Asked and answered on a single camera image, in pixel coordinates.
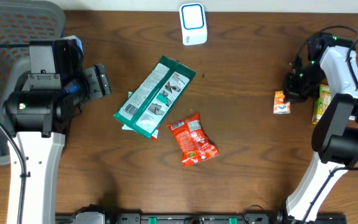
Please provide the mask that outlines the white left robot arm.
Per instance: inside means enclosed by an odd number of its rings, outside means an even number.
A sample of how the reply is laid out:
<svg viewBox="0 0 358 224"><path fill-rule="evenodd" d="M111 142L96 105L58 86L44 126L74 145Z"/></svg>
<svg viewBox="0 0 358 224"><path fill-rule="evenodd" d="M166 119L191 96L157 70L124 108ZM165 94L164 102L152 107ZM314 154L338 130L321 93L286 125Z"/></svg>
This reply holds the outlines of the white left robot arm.
<svg viewBox="0 0 358 224"><path fill-rule="evenodd" d="M71 119L82 104L112 93L104 65L83 68L75 35L29 43L23 85L2 111L8 125L11 180L8 223L55 223L57 174Z"/></svg>

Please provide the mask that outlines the green tea carton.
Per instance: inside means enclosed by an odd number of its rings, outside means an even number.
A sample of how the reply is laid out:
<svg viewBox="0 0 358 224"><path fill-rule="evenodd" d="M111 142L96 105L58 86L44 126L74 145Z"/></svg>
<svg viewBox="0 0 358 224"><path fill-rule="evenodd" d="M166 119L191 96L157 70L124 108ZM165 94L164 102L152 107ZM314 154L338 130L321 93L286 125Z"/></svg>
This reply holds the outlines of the green tea carton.
<svg viewBox="0 0 358 224"><path fill-rule="evenodd" d="M328 85L320 84L314 101L312 124L317 124L331 102L331 91Z"/></svg>

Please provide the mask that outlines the green white glove package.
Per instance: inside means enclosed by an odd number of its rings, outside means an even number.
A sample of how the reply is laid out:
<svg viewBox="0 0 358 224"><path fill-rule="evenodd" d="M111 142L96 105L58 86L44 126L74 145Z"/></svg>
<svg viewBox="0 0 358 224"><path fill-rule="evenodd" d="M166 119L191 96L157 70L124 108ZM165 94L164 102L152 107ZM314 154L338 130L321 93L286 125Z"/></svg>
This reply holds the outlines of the green white glove package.
<svg viewBox="0 0 358 224"><path fill-rule="evenodd" d="M196 72L189 67L161 56L150 75L137 89L143 92L144 102L142 114L133 130L150 139L195 75ZM122 123L123 117L119 111L114 114L114 118Z"/></svg>

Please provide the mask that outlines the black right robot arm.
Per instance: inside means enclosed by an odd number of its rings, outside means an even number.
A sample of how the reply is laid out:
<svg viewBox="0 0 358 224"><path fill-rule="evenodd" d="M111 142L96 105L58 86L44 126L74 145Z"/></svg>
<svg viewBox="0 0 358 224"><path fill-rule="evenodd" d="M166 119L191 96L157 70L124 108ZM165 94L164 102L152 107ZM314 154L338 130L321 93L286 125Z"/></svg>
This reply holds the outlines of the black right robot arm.
<svg viewBox="0 0 358 224"><path fill-rule="evenodd" d="M313 157L296 190L285 202L282 223L314 223L336 182L358 170L358 66L356 40L323 30L303 43L308 65L300 56L291 63L283 93L290 103L304 102L326 80L331 102L311 138Z"/></svg>

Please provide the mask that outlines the slim red snack packet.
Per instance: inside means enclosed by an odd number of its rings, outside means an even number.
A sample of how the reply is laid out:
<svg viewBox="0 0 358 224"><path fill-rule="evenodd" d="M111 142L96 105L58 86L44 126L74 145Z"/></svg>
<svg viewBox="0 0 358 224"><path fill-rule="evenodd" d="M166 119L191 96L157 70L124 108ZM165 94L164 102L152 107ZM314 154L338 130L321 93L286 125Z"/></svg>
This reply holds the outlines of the slim red snack packet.
<svg viewBox="0 0 358 224"><path fill-rule="evenodd" d="M158 139L158 133L160 131L160 126L152 133L151 140L156 141Z"/></svg>

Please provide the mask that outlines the orange tissue pack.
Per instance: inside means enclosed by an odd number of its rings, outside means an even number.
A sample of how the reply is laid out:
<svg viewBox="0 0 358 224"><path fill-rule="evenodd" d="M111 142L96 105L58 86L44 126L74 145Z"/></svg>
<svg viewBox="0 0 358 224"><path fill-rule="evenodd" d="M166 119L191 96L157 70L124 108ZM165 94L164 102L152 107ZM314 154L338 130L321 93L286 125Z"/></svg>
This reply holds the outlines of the orange tissue pack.
<svg viewBox="0 0 358 224"><path fill-rule="evenodd" d="M283 91L276 91L273 104L274 114L290 114L290 102L286 102Z"/></svg>

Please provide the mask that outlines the light green wipes pack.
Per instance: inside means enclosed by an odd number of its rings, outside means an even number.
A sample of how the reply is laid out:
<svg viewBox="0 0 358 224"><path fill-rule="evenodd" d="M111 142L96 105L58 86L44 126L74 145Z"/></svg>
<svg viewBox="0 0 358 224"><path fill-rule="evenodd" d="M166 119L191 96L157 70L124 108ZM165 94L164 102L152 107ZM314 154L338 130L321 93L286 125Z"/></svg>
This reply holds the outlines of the light green wipes pack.
<svg viewBox="0 0 358 224"><path fill-rule="evenodd" d="M140 90L133 92L128 100L123 104L119 114L123 117L123 129L133 130L134 125L142 114L142 104L144 102L144 94Z"/></svg>

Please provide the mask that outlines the red chips bag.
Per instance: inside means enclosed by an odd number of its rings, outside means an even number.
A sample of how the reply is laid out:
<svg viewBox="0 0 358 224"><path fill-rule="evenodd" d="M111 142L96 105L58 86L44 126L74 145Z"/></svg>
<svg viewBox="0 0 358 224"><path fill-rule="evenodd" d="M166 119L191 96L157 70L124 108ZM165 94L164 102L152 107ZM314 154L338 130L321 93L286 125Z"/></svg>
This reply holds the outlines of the red chips bag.
<svg viewBox="0 0 358 224"><path fill-rule="evenodd" d="M217 147L211 143L202 128L199 112L168 124L167 128L172 132L183 152L181 162L185 167L219 155Z"/></svg>

